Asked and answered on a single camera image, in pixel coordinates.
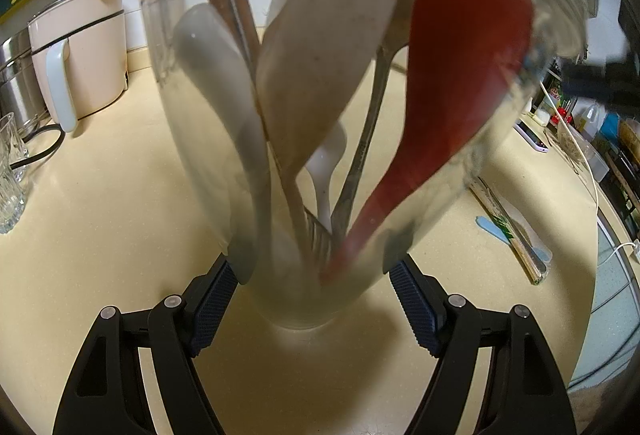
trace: clear glass cup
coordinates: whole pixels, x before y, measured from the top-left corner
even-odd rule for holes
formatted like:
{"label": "clear glass cup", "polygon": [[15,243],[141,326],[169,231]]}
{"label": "clear glass cup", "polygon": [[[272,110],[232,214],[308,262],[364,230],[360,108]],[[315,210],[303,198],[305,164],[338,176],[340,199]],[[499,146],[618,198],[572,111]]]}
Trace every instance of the clear glass cup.
{"label": "clear glass cup", "polygon": [[9,150],[4,141],[0,141],[0,233],[8,233],[14,228],[26,202],[10,164]]}
{"label": "clear glass cup", "polygon": [[[9,164],[13,164],[14,162],[18,162],[29,157],[29,150],[27,150],[27,146],[18,134],[13,112],[9,112],[7,115],[0,118],[0,141],[4,142],[4,145],[8,150]],[[15,179],[18,182],[22,181],[26,170],[26,166],[22,166],[21,168],[14,170]]]}

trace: light blue floor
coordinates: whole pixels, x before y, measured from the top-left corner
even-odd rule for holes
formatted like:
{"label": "light blue floor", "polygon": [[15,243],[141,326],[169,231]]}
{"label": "light blue floor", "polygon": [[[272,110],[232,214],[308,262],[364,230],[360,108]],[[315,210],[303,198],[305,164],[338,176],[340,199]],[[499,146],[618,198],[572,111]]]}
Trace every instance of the light blue floor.
{"label": "light blue floor", "polygon": [[632,285],[633,274],[618,253],[609,257],[615,241],[598,223],[598,272],[591,319],[570,391],[616,376],[626,368],[640,342],[637,285]]}

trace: beige countertop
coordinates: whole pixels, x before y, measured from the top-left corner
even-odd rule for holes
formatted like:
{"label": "beige countertop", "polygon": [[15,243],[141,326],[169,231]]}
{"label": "beige countertop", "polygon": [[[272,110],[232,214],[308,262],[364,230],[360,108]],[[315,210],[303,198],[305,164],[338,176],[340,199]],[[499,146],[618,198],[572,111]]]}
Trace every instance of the beige countertop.
{"label": "beige countertop", "polygon": [[[363,86],[371,80],[369,72]],[[403,76],[393,72],[389,97],[403,88]],[[363,112],[368,93],[356,95]],[[181,293],[220,252],[178,160],[150,69],[133,73],[129,91],[82,120],[74,136],[30,168],[24,214],[0,236],[0,385],[37,435],[51,433],[98,312],[108,304],[145,309]],[[557,152],[539,154],[515,131],[483,176],[553,251],[548,279],[532,286],[510,248],[476,226],[484,210],[468,192],[412,255],[449,293],[477,307],[527,304],[568,381],[593,299],[595,204]],[[156,428],[169,434],[150,353],[141,352]],[[460,433],[475,424],[488,357],[482,349]],[[298,333],[266,322],[239,288],[213,346],[196,359],[231,435],[404,433],[434,365],[386,278],[334,322]]]}

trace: white cable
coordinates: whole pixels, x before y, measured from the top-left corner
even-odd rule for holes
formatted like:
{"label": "white cable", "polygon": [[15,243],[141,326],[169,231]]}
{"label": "white cable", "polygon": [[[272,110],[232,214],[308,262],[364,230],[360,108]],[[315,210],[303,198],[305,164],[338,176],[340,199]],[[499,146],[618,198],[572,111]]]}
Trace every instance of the white cable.
{"label": "white cable", "polygon": [[622,249],[626,245],[631,245],[633,248],[636,248],[636,245],[632,241],[626,241],[624,243],[621,243],[618,247],[616,247],[613,250],[613,253],[611,253],[609,256],[607,256],[607,259],[605,261],[603,261],[603,263],[608,262],[611,259],[612,256],[614,256],[620,249]]}
{"label": "white cable", "polygon": [[[549,93],[546,91],[542,81],[540,81],[540,87],[542,88],[542,91],[545,92],[545,97],[547,97],[549,101],[553,101]],[[593,195],[594,195],[594,201],[596,203],[596,210],[597,210],[600,208],[600,200],[598,198],[598,187],[596,186],[596,179],[593,176],[593,171],[591,171],[591,166],[589,166],[589,161],[587,161],[587,157],[582,151],[582,149],[580,148],[580,145],[578,145],[578,141],[575,140],[574,135],[571,133],[571,130],[569,130],[569,125],[567,125],[564,122],[564,119],[560,115],[560,112],[558,112],[556,105],[551,105],[551,106],[554,107],[554,111],[556,113],[556,116],[558,117],[558,126],[560,126],[560,123],[562,123],[562,126],[564,126],[564,130],[569,134],[569,137],[571,138],[571,140],[574,141],[576,149],[578,150],[578,152],[580,152],[580,155],[582,155],[582,160],[584,161],[584,164],[587,167],[587,170],[589,170],[589,175],[591,176],[591,183],[593,184]]]}

